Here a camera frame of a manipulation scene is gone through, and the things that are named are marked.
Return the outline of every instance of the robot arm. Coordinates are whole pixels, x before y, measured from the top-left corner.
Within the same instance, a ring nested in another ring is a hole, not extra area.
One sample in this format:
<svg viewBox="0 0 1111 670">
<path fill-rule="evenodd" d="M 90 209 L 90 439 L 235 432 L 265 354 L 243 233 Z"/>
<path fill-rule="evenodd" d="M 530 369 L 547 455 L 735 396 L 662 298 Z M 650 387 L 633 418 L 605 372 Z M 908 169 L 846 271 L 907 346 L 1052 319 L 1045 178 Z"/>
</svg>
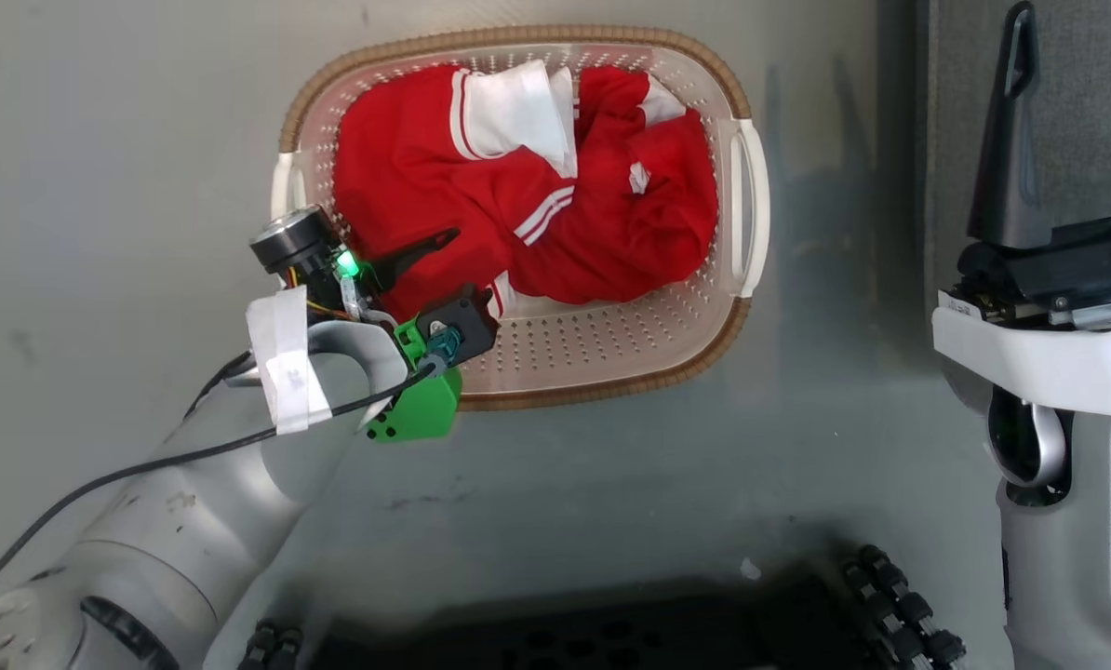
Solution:
<svg viewBox="0 0 1111 670">
<path fill-rule="evenodd" d="M 1052 229 L 1031 132 L 1034 9 L 1007 16 L 959 283 L 935 349 L 989 389 L 1018 670 L 1111 670 L 1111 217 Z"/>
<path fill-rule="evenodd" d="M 130 468 L 144 473 L 130 479 L 74 547 L 0 598 L 0 670 L 201 666 L 250 582 L 274 559 L 356 438 L 374 432 L 372 426 L 382 427 L 382 438 L 431 437 L 410 430 L 420 412 L 431 419 L 420 423 L 448 429 L 459 394 L 454 366 L 487 351 L 496 338 L 484 298 L 462 292 L 429 308 L 420 317 L 428 334 L 416 321 L 392 329 L 361 322 L 386 314 L 376 292 L 341 287 L 341 250 L 331 240 L 322 211 L 311 208 L 274 220 L 252 247 L 267 270 L 309 286 L 309 304 L 318 310 L 309 318 L 308 351 L 333 419 L 276 436 L 252 357 L 227 366 L 214 377 L 223 382 L 206 387 L 157 460 Z M 410 253 L 399 271 L 420 248 Z M 381 283 L 393 270 L 393 263 L 371 267 L 381 268 L 369 272 Z M 186 462 L 157 467 L 169 459 Z M 118 474 L 82 491 L 123 478 Z M 16 546 L 29 537 L 31 531 Z"/>
</svg>

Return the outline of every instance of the laundry basket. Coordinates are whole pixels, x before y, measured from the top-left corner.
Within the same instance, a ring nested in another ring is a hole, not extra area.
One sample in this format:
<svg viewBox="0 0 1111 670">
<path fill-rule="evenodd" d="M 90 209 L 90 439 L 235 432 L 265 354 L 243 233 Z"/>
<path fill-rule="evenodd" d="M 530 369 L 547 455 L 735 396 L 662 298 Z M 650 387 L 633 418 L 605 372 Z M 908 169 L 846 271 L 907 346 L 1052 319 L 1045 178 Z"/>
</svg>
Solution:
<svg viewBox="0 0 1111 670">
<path fill-rule="evenodd" d="M 333 166 L 341 118 L 366 90 L 436 64 L 493 72 L 533 59 L 549 71 L 568 66 L 573 77 L 602 66 L 648 71 L 698 110 L 712 148 L 718 230 L 695 274 L 637 301 L 565 306 L 520 296 L 492 351 L 461 366 L 466 410 L 585 402 L 687 381 L 742 330 L 767 260 L 767 161 L 742 87 L 703 43 L 633 27 L 503 27 L 383 43 L 333 60 L 288 111 L 271 217 L 320 203 L 342 229 L 360 223 L 336 212 Z"/>
</svg>

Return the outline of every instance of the white stripe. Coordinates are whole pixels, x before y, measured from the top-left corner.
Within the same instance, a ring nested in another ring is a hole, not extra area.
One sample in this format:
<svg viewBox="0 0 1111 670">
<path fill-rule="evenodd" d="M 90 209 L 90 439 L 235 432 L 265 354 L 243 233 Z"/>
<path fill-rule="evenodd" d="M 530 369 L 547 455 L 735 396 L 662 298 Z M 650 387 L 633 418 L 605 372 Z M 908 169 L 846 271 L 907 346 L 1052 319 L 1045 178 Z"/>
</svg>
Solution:
<svg viewBox="0 0 1111 670">
<path fill-rule="evenodd" d="M 490 289 L 493 291 L 493 298 L 489 301 L 489 314 L 492 318 L 501 318 L 506 312 L 512 310 L 514 302 L 518 301 L 513 287 L 510 286 L 510 272 L 497 276 L 497 279 L 493 279 L 493 283 L 490 284 Z"/>
<path fill-rule="evenodd" d="M 456 146 L 457 152 L 467 161 L 476 161 L 478 157 L 470 152 L 461 132 L 461 108 L 466 103 L 466 86 L 463 86 L 466 77 L 469 77 L 466 71 L 452 72 L 452 109 L 449 110 L 449 131 L 452 132 L 452 144 Z"/>
<path fill-rule="evenodd" d="M 539 238 L 543 237 L 543 232 L 547 232 L 547 224 L 551 223 L 552 217 L 559 213 L 561 209 L 569 207 L 569 204 L 572 204 L 572 198 L 569 198 L 567 200 L 560 200 L 560 202 L 556 203 L 556 207 L 552 208 L 552 211 L 547 212 L 547 216 L 543 217 L 543 222 L 539 224 L 539 228 L 537 228 L 536 231 L 532 232 L 531 234 L 527 234 L 527 239 L 523 240 L 522 242 L 529 247 L 531 244 L 534 244 L 534 242 L 538 242 Z"/>
<path fill-rule="evenodd" d="M 530 234 L 531 230 L 534 230 L 536 227 L 539 226 L 540 221 L 543 220 L 543 217 L 547 217 L 548 210 L 556 207 L 556 202 L 559 202 L 560 199 L 571 196 L 574 188 L 575 187 L 573 186 L 568 186 L 559 188 L 557 191 L 552 191 L 551 196 L 543 198 L 543 202 L 539 203 L 539 208 L 537 208 L 531 216 L 527 217 L 527 220 L 522 221 L 522 224 L 513 229 L 513 233 L 518 234 L 519 238 L 526 238 L 527 234 Z"/>
</svg>

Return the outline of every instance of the label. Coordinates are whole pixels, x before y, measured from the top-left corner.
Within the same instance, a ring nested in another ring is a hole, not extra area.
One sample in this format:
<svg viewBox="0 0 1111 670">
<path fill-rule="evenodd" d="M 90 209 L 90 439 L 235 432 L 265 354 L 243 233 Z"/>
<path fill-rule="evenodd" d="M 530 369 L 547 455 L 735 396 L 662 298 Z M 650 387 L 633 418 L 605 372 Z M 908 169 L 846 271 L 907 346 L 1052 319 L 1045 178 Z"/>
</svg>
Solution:
<svg viewBox="0 0 1111 670">
<path fill-rule="evenodd" d="M 963 313 L 965 317 L 982 318 L 982 310 L 970 302 L 957 300 L 947 291 L 937 291 L 935 296 L 938 304 L 943 309 Z"/>
<path fill-rule="evenodd" d="M 267 408 L 279 436 L 330 419 L 329 399 L 308 357 L 306 286 L 250 302 L 246 323 Z"/>
<path fill-rule="evenodd" d="M 357 300 L 357 284 L 352 277 L 340 278 L 340 301 L 343 302 L 348 317 L 361 317 L 361 304 Z"/>
</svg>

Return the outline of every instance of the black cable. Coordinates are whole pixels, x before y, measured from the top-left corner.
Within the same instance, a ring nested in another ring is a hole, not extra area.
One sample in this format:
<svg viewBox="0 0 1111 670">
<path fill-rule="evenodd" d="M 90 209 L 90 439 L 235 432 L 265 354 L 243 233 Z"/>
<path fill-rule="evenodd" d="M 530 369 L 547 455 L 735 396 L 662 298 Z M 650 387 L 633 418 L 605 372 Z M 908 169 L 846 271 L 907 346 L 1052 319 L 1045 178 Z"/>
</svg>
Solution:
<svg viewBox="0 0 1111 670">
<path fill-rule="evenodd" d="M 191 416 L 191 412 L 196 411 L 196 406 L 199 404 L 199 400 L 203 400 L 203 396 L 207 396 L 208 392 L 214 389 L 217 384 L 220 384 L 220 382 L 229 376 L 229 372 L 231 372 L 233 368 L 237 368 L 237 366 L 241 364 L 247 359 L 249 359 L 249 349 L 246 349 L 246 351 L 240 352 L 239 356 L 222 364 L 220 369 L 212 374 L 212 378 L 209 379 L 208 384 L 203 384 L 203 389 L 199 390 L 199 393 L 196 393 L 196 399 L 192 400 L 191 407 L 187 408 L 187 411 L 184 412 L 184 419 Z"/>
<path fill-rule="evenodd" d="M 343 403 L 342 406 L 334 408 L 333 417 L 348 414 L 348 412 L 351 412 L 353 410 L 369 407 L 372 403 L 378 402 L 378 400 L 393 398 L 393 396 L 402 393 L 402 391 L 410 389 L 414 384 L 419 384 L 420 381 L 423 381 L 423 379 L 427 379 L 429 374 L 432 373 L 432 370 L 433 366 L 430 363 L 426 363 L 422 366 L 422 368 L 419 369 L 419 372 L 416 372 L 411 377 L 408 377 L 407 381 L 403 381 L 402 384 L 390 387 L 390 389 L 387 389 L 386 391 L 378 391 L 377 393 L 371 393 L 369 396 L 366 396 L 366 398 L 361 398 L 359 400 L 352 400 L 352 402 L 350 403 Z M 83 487 L 80 487 L 79 489 L 76 489 L 71 493 L 67 493 L 67 496 L 63 496 L 62 499 L 58 501 L 58 503 L 50 506 L 50 509 L 47 510 L 47 512 L 44 512 L 42 517 L 38 518 L 36 522 L 31 523 L 31 527 L 29 527 L 29 529 L 26 530 L 26 533 L 22 533 L 22 536 L 20 536 L 19 539 L 14 540 L 14 543 L 10 544 L 9 550 L 7 550 L 7 552 L 2 554 L 2 558 L 0 558 L 0 572 L 2 571 L 2 568 L 6 568 L 6 564 L 10 563 L 10 560 L 13 559 L 19 551 L 22 551 L 22 548 L 26 546 L 28 541 L 31 541 L 31 538 L 36 537 L 36 533 L 38 533 L 38 531 L 41 530 L 42 527 L 46 526 L 48 521 L 54 518 L 54 514 L 62 512 L 63 508 L 70 506 L 76 500 L 79 500 L 80 497 L 84 496 L 84 493 L 96 491 L 100 487 L 104 487 L 104 484 L 112 484 L 113 482 L 117 482 L 119 479 L 126 479 L 127 477 L 133 477 L 134 474 L 143 474 L 146 472 L 161 470 L 161 468 L 164 467 L 177 467 L 177 466 L 182 466 L 182 463 L 186 462 L 201 461 L 201 459 L 203 458 L 210 458 L 232 452 L 232 450 L 240 450 L 241 447 L 249 447 L 254 442 L 269 440 L 269 438 L 273 438 L 274 436 L 276 436 L 274 429 L 268 428 L 266 430 L 261 430 L 260 432 L 254 432 L 253 436 L 240 438 L 239 440 L 232 440 L 231 442 L 217 444 L 216 447 L 208 447 L 208 449 L 203 450 L 194 450 L 194 452 L 187 452 L 184 454 L 160 458 L 157 461 L 142 462 L 139 463 L 139 466 L 126 467 L 123 468 L 123 470 L 118 470 L 117 472 L 110 472 L 109 474 L 106 474 L 103 477 L 97 477 L 97 479 L 91 480 L 91 482 L 84 483 Z"/>
</svg>

